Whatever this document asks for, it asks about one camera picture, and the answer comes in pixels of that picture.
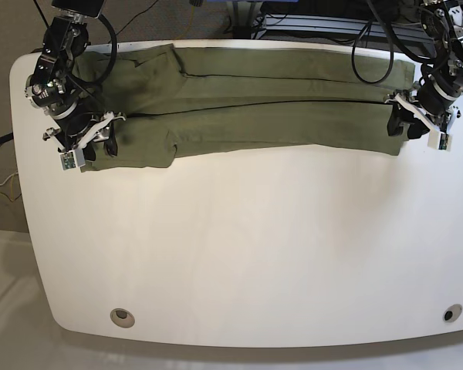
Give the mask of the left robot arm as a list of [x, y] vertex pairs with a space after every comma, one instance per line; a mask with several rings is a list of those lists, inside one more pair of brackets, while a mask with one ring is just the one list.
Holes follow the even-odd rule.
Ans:
[[391, 41], [414, 62], [421, 64], [421, 80], [415, 94], [401, 90], [390, 95], [393, 105], [387, 124], [389, 136], [399, 136], [407, 127], [407, 138], [415, 140], [433, 129], [446, 134], [458, 118], [456, 100], [463, 94], [463, 8], [460, 1], [423, 1], [420, 23], [433, 41], [436, 56], [419, 57], [402, 44], [392, 25], [385, 24]]

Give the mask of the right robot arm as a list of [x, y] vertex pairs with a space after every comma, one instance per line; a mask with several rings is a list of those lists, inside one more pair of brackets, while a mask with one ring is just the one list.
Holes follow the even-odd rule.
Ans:
[[[104, 3], [54, 1], [52, 6], [61, 13], [45, 23], [42, 51], [33, 74], [26, 81], [25, 97], [56, 123], [42, 138], [54, 143], [63, 168], [69, 170], [96, 159], [94, 143], [102, 143], [108, 156], [116, 156], [114, 123], [126, 117], [107, 110], [98, 98], [117, 59], [117, 36], [103, 15]], [[76, 59], [90, 43], [87, 18], [99, 20], [111, 42], [107, 66], [92, 81], [81, 79], [73, 72]]]

